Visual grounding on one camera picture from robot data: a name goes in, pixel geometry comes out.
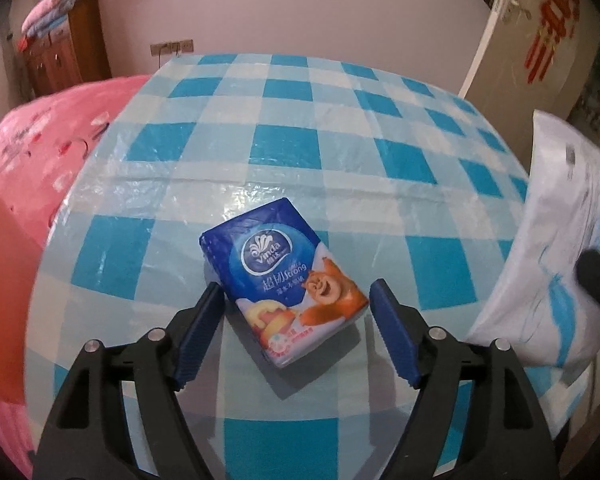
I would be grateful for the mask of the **grey white paper bag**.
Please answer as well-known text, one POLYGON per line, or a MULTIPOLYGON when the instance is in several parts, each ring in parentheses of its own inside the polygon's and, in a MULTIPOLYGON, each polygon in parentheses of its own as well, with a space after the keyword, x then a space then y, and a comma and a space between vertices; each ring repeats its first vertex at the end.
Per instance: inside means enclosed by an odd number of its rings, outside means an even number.
POLYGON ((504 338, 529 366, 588 364, 600 350, 600 307, 576 279, 588 249, 600 250, 600 148, 537 110, 524 215, 468 341, 504 338))

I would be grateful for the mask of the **blue Vinda tissue pack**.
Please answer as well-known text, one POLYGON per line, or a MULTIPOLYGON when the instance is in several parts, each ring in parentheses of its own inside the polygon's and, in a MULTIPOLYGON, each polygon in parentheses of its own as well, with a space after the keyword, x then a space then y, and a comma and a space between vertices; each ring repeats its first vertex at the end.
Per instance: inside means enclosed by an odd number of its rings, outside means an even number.
POLYGON ((286 198, 208 229, 199 245, 278 368, 315 350, 368 305, 365 292, 286 198))

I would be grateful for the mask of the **red door decoration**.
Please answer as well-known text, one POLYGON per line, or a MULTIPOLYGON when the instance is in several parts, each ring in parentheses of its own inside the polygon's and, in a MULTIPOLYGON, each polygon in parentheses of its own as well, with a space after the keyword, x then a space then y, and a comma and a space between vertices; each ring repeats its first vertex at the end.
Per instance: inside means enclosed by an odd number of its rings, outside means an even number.
POLYGON ((542 81, 559 45, 571 40, 580 21, 580 0, 541 0, 539 27, 524 60, 527 84, 542 81))

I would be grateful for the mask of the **pink heart bed cover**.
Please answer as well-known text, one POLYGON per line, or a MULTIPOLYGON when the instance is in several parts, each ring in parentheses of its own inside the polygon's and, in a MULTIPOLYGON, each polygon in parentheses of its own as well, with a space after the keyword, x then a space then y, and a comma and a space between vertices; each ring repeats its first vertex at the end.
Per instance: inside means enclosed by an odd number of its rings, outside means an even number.
MULTIPOLYGON (((88 156, 147 79, 78 84, 18 106, 1 120, 0 197, 42 251, 88 156)), ((32 451, 24 402, 0 401, 0 479, 30 478, 32 451)))

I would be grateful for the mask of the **brown wooden cabinet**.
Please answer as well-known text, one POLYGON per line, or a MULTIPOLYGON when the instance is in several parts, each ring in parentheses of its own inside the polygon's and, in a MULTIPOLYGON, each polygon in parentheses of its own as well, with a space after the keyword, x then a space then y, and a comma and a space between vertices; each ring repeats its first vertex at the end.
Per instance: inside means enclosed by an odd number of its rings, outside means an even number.
POLYGON ((78 0, 64 19, 22 54, 36 98, 112 77, 98 0, 78 0))

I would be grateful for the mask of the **folded blankets stack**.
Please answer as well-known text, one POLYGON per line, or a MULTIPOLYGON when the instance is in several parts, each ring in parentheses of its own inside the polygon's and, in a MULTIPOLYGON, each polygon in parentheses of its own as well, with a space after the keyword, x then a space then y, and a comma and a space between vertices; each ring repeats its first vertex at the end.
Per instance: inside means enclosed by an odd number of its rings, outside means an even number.
POLYGON ((21 25, 21 35, 36 36, 71 10, 78 0, 40 0, 29 12, 21 25))

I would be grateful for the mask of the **wall power socket strip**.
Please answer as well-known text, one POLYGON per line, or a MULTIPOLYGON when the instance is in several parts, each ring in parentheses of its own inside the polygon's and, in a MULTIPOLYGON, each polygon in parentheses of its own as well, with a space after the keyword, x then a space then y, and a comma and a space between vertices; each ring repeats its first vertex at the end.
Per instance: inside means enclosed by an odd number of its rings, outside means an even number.
POLYGON ((184 39, 178 41, 166 41, 159 42, 158 44, 151 44, 150 46, 151 56, 163 56, 163 55, 178 55, 180 53, 193 53, 194 52, 194 40, 184 39))

